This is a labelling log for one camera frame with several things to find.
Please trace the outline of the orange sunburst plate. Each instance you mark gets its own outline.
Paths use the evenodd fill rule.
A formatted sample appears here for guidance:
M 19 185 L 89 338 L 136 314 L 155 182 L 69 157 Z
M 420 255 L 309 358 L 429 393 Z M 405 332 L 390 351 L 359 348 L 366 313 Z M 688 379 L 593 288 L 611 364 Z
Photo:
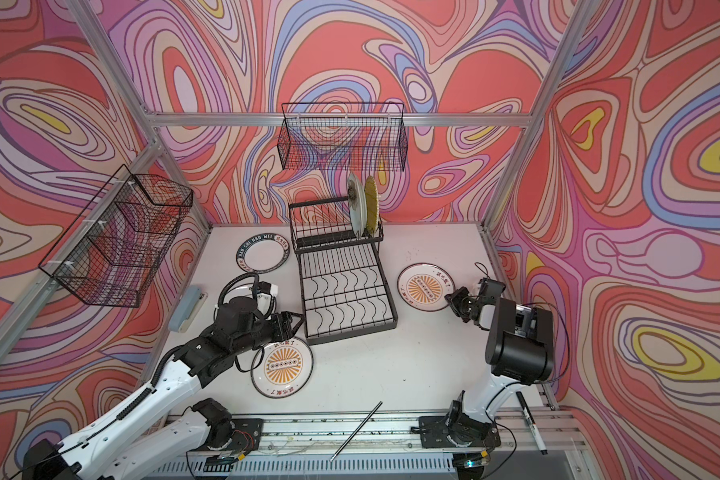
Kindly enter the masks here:
M 256 391 L 270 399 L 292 396 L 306 386 L 314 370 L 311 347 L 294 337 L 263 350 L 261 363 L 250 372 Z
M 448 306 L 447 295 L 455 292 L 447 271 L 431 263 L 415 263 L 398 275 L 397 290 L 410 307 L 423 312 L 437 312 Z

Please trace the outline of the yellow striped plate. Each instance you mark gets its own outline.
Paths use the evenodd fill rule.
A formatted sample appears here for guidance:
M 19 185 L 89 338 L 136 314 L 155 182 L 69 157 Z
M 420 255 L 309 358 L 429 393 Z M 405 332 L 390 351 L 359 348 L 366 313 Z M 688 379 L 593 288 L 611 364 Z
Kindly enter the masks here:
M 379 193 L 376 180 L 368 176 L 364 184 L 364 192 L 367 206 L 366 230 L 369 236 L 374 236 L 378 230 L 380 220 Z

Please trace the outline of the pale green flower plate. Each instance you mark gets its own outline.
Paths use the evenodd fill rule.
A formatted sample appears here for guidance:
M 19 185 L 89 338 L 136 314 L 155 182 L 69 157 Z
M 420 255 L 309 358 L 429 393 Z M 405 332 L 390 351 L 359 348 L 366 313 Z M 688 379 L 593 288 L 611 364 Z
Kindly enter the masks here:
M 347 178 L 347 195 L 352 230 L 361 238 L 366 230 L 367 203 L 363 182 L 352 172 Z

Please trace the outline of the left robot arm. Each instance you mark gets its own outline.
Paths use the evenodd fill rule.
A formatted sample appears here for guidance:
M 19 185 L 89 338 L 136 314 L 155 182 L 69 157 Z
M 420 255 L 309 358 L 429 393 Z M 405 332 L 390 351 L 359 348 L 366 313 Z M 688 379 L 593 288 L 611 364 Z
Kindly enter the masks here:
M 289 340 L 304 322 L 295 312 L 262 313 L 255 300 L 235 298 L 212 324 L 170 349 L 152 379 L 109 412 L 57 443 L 42 440 L 24 454 L 22 479 L 140 478 L 150 469 L 198 447 L 226 450 L 238 429 L 231 414 L 207 398 L 178 422 L 147 435 L 174 406 L 238 366 L 238 356 Z

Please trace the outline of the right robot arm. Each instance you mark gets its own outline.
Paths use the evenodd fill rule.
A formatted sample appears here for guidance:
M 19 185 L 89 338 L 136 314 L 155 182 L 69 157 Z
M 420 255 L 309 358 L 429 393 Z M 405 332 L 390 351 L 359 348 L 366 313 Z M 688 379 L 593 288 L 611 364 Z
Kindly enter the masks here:
M 522 388 L 549 380 L 554 370 L 552 313 L 505 298 L 505 289 L 485 277 L 475 295 L 461 287 L 445 296 L 457 317 L 488 333 L 488 369 L 452 401 L 445 417 L 449 433 L 462 442 L 486 438 L 503 404 Z

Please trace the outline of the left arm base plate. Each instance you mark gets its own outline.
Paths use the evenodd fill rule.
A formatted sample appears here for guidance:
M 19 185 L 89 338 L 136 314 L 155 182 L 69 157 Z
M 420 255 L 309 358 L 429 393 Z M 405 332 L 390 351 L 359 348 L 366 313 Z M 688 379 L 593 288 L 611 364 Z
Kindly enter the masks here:
M 233 418 L 212 426 L 204 444 L 212 451 L 251 452 L 259 448 L 264 420 Z

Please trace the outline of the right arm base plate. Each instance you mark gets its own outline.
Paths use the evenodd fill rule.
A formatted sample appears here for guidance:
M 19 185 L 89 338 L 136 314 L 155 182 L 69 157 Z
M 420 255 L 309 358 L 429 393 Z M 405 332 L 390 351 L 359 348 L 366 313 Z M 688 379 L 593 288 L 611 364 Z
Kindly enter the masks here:
M 490 452 L 502 445 L 497 427 L 469 417 L 447 425 L 444 416 L 420 416 L 411 428 L 414 431 L 425 449 L 480 448 Z

